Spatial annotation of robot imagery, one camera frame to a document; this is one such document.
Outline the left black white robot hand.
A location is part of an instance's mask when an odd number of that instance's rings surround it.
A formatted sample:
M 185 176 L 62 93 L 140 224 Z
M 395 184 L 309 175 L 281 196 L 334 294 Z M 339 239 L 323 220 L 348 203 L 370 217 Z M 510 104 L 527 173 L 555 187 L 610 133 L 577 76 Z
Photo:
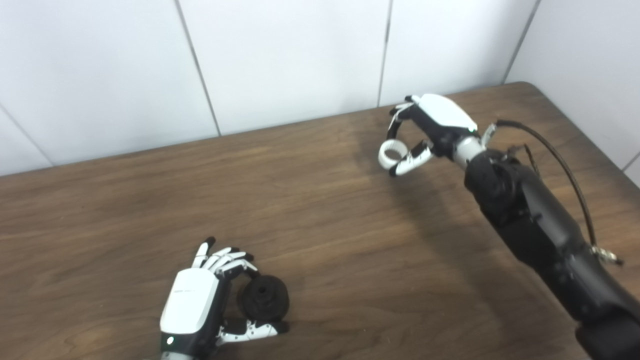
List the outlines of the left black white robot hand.
M 213 250 L 215 237 L 198 248 L 189 268 L 174 278 L 160 317 L 163 360 L 208 360 L 226 344 L 276 337 L 290 331 L 285 316 L 290 296 L 283 280 L 262 275 L 254 256 L 237 247 Z M 243 318 L 226 317 L 233 281 L 249 282 L 238 292 Z

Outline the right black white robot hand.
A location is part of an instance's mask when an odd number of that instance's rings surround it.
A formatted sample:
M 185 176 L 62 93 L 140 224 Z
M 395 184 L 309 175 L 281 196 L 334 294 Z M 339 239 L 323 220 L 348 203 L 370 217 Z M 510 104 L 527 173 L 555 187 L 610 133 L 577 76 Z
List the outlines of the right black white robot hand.
M 390 116 L 378 163 L 391 177 L 407 174 L 433 157 L 448 158 L 466 170 L 473 158 L 486 151 L 477 123 L 446 96 L 409 95 L 405 103 L 390 110 Z M 413 121 L 427 137 L 412 149 L 397 139 L 400 126 L 407 120 Z

